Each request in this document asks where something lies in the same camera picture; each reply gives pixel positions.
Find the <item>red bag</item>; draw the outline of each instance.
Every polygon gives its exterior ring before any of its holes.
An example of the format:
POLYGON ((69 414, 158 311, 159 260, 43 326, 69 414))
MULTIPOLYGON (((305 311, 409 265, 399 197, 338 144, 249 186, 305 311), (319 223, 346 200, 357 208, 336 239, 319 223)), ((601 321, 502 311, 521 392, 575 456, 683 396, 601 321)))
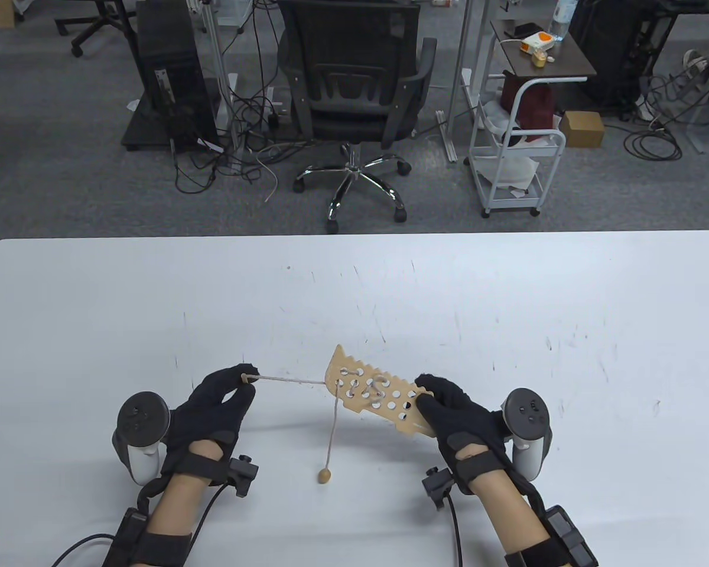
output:
MULTIPOLYGON (((501 107, 512 113, 517 91, 529 79, 518 79, 509 71, 504 71, 504 87, 501 92, 501 107)), ((523 130, 541 130, 554 127, 554 92, 548 84, 534 84, 525 90, 517 108, 517 122, 523 130)), ((528 136, 536 140, 541 136, 528 136)))

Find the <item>chair backrest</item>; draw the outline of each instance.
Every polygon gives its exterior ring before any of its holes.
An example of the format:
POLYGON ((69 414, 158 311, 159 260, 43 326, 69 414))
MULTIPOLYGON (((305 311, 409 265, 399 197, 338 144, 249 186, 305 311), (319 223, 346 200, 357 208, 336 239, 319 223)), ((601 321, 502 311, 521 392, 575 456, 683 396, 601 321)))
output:
POLYGON ((416 73, 418 5, 278 0, 311 110, 386 115, 401 77, 416 73))

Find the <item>hand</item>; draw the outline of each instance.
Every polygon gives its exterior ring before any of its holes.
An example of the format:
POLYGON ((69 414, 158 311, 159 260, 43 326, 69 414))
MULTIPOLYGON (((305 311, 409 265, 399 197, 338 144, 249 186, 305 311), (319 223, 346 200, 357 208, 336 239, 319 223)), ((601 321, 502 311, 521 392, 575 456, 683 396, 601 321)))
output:
POLYGON ((419 395, 415 399, 415 404, 425 421, 433 428, 438 440, 438 450, 454 473, 454 478, 462 492, 471 494, 470 487, 457 475, 457 454, 465 459, 480 451, 465 448, 452 449, 447 443, 450 435, 470 433, 494 452, 505 469, 509 470, 512 467, 504 450, 504 438, 509 435, 509 430, 500 410, 490 412, 482 405, 476 404, 457 384, 445 378, 422 374, 415 383, 433 393, 433 396, 419 395))
POLYGON ((257 375, 258 369, 251 364, 238 364, 218 370, 206 376, 189 399, 173 410, 165 438, 168 453, 162 466, 163 475, 172 473, 190 448, 215 461, 228 461, 239 438, 242 420, 255 398, 255 387, 244 384, 243 373, 257 375), (229 392, 233 395, 224 402, 229 392), (207 443, 195 443, 202 440, 211 440, 219 450, 207 443))

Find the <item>computer tower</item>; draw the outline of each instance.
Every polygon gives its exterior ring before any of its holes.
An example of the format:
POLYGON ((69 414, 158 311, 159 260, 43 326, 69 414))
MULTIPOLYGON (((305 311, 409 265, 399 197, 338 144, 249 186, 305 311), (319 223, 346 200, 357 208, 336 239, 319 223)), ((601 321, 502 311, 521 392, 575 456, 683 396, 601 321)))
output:
POLYGON ((597 110, 635 107, 676 17, 660 0, 581 0, 570 33, 597 72, 580 83, 597 110))
POLYGON ((198 138, 219 144, 214 113, 220 95, 215 84, 206 86, 187 3, 140 0, 136 27, 145 94, 176 150, 201 148, 198 138))

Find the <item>water bottle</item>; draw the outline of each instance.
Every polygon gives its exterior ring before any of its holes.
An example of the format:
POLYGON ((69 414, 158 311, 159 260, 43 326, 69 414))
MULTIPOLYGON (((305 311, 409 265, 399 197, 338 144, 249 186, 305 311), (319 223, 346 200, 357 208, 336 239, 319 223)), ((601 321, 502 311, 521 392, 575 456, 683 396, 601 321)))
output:
POLYGON ((567 35, 576 7, 578 7, 578 0, 558 0, 557 7, 554 8, 554 17, 549 25, 549 34, 557 38, 557 41, 564 40, 567 35))

